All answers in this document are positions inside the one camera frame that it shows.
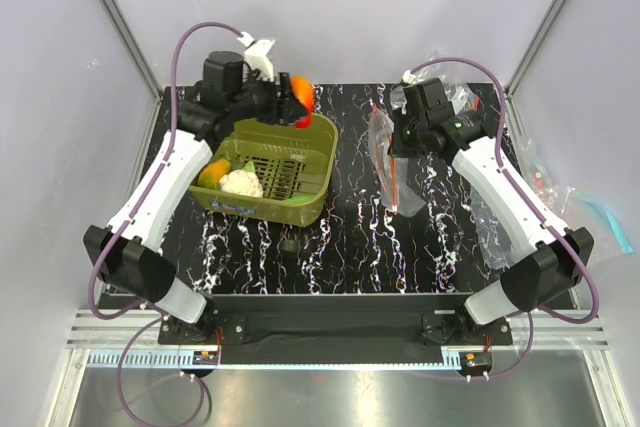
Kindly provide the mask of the clear bag under arm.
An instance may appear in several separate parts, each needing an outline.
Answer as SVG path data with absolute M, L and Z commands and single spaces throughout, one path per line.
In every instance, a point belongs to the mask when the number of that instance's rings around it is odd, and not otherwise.
M 485 264 L 493 271 L 509 268 L 513 264 L 511 240 L 474 187 L 470 188 L 470 208 Z

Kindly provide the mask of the olive green plastic basket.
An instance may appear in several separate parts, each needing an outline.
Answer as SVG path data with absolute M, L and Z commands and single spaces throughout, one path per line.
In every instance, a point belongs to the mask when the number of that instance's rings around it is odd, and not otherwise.
M 233 169 L 255 167 L 263 197 L 247 197 L 206 189 L 193 182 L 189 192 L 202 207 L 232 214 L 306 227 L 321 214 L 330 184 L 338 144 L 338 130 L 328 117 L 315 113 L 308 127 L 278 126 L 254 119 L 235 124 L 235 130 L 212 157 L 228 159 Z M 311 194 L 312 201 L 287 205 L 286 199 Z

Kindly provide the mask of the yellow green toy mango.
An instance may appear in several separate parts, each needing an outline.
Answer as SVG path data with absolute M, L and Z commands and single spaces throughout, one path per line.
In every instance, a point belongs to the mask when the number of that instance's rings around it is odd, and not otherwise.
M 216 189 L 222 177 L 231 172 L 232 164 L 228 159 L 220 158 L 209 163 L 197 177 L 197 186 L 206 189 Z

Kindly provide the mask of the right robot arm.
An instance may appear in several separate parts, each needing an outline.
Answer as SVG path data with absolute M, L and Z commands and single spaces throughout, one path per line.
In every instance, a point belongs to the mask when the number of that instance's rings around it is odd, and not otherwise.
M 405 73 L 403 106 L 392 114 L 389 153 L 434 154 L 467 180 L 506 231 L 513 265 L 457 308 L 453 329 L 466 343 L 514 312 L 530 312 L 578 285 L 594 247 L 586 228 L 572 229 L 548 210 L 504 156 L 474 111 L 456 112 L 443 83 Z

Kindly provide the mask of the white toy cauliflower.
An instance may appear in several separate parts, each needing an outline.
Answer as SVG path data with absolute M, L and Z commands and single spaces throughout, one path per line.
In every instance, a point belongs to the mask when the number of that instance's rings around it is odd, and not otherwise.
M 244 169 L 231 171 L 220 179 L 219 186 L 222 192 L 229 194 L 263 197 L 262 185 L 257 175 L 252 171 Z

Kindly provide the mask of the red orange toy mango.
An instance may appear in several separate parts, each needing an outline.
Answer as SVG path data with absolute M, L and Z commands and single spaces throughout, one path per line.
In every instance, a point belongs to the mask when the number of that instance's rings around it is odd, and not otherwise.
M 302 75 L 291 77 L 292 92 L 299 103 L 306 109 L 306 115 L 295 122 L 295 127 L 302 129 L 310 125 L 315 107 L 315 91 L 312 83 Z

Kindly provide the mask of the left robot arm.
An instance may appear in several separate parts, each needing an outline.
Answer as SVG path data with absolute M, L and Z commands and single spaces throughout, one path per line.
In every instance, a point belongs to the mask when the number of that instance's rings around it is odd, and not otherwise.
M 160 252 L 162 235 L 196 175 L 205 167 L 237 122 L 297 125 L 311 116 L 314 89 L 301 75 L 274 78 L 235 52 L 211 53 L 200 81 L 172 103 L 172 126 L 161 149 L 131 197 L 108 225 L 91 225 L 83 244 L 93 264 L 88 303 L 96 306 L 95 284 L 102 281 L 181 321 L 181 331 L 196 343 L 215 333 L 211 302 L 177 276 Z

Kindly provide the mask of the clear red-zip bag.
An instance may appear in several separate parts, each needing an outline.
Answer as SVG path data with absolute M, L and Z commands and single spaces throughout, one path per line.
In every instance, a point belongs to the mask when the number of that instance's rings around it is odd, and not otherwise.
M 380 183 L 381 204 L 395 215 L 412 218 L 426 202 L 408 185 L 409 160 L 389 154 L 393 127 L 389 115 L 373 106 L 368 121 L 369 157 Z

